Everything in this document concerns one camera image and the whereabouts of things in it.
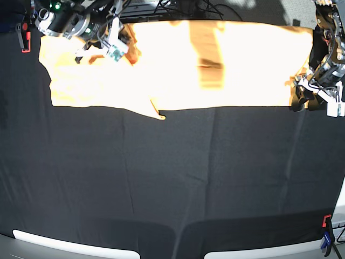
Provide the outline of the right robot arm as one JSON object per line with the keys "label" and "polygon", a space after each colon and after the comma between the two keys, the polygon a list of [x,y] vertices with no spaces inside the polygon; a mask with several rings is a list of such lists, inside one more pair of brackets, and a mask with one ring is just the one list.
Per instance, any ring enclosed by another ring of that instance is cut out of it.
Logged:
{"label": "right robot arm", "polygon": [[129,50],[120,16],[128,6],[124,1],[38,1],[37,29],[46,36],[79,38],[84,46],[75,53],[83,57],[103,55],[117,62]]}

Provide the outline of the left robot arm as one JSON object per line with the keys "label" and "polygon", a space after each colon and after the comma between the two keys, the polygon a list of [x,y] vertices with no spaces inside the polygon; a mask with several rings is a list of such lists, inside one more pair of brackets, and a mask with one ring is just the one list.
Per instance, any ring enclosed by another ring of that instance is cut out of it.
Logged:
{"label": "left robot arm", "polygon": [[344,117],[344,1],[314,1],[317,26],[306,72],[292,85],[291,110],[325,109],[329,117]]}

